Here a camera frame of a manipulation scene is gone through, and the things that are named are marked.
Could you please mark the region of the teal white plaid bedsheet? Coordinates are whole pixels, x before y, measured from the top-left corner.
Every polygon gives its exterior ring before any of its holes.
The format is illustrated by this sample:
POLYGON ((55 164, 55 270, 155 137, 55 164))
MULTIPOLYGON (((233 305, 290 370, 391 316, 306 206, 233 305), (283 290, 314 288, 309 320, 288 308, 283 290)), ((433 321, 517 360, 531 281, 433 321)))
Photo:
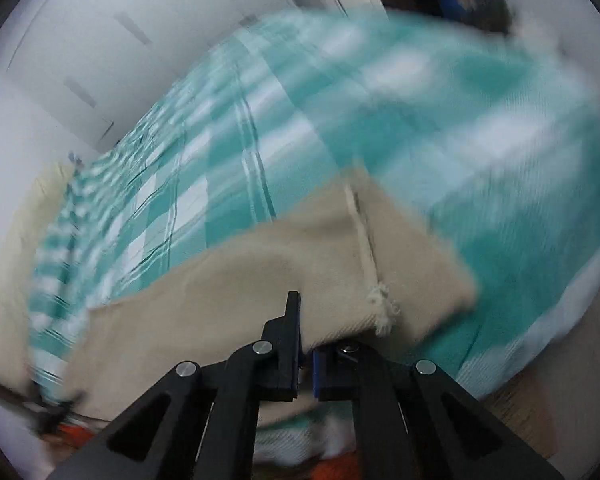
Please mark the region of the teal white plaid bedsheet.
POLYGON ((31 376, 61 401, 91 310, 353 168, 449 243, 475 305, 390 359, 501 387, 600 288, 600 101, 557 55, 414 14, 286 11, 208 51, 79 169, 35 255, 31 376))

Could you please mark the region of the cream pillow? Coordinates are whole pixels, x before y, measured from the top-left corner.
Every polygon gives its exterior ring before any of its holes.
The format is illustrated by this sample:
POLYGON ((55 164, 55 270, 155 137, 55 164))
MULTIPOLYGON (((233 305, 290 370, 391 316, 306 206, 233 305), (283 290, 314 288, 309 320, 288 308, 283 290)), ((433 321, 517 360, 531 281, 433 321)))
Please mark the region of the cream pillow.
POLYGON ((22 396, 31 381, 28 301, 34 255, 75 171, 75 166, 55 164, 38 174, 0 246, 0 386, 22 396))

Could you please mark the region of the white wardrobe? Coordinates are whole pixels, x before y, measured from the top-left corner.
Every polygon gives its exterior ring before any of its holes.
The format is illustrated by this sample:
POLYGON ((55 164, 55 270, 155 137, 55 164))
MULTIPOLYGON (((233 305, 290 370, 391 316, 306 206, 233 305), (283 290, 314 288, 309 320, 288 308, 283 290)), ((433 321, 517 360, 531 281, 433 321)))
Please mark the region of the white wardrobe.
POLYGON ((94 150, 130 131, 236 29, 298 0, 42 0, 10 79, 94 150))

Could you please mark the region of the beige khaki pants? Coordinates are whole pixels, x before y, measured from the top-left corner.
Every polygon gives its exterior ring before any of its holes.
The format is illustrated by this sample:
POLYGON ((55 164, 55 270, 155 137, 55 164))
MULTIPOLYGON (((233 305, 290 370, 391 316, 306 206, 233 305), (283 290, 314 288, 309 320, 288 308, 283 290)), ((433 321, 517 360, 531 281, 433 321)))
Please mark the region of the beige khaki pants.
POLYGON ((389 356, 478 297, 451 245, 353 168, 283 217, 91 310, 60 391, 85 393, 82 415, 113 419, 179 362, 213 364, 256 340, 290 292, 304 351, 363 333, 389 356))

